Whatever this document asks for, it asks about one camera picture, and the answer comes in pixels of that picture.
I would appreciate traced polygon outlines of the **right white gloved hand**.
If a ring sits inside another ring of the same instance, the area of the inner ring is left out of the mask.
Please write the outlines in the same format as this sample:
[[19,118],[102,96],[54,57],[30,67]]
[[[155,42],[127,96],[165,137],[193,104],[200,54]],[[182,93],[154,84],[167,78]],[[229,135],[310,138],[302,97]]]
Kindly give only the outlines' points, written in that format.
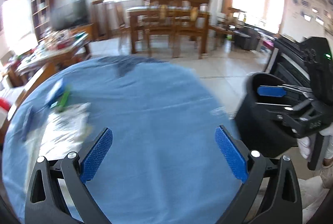
[[[320,134],[322,136],[328,136],[329,137],[328,145],[327,145],[326,152],[325,152],[325,155],[324,155],[324,160],[327,161],[328,164],[324,164],[324,165],[330,165],[330,163],[332,162],[332,156],[333,156],[332,124],[328,128],[325,128],[325,129],[321,130]],[[300,153],[301,153],[302,157],[307,159],[311,154],[311,140],[309,139],[309,137],[304,137],[304,138],[301,138],[301,139],[297,139],[297,145],[299,147],[299,150],[300,150]]]

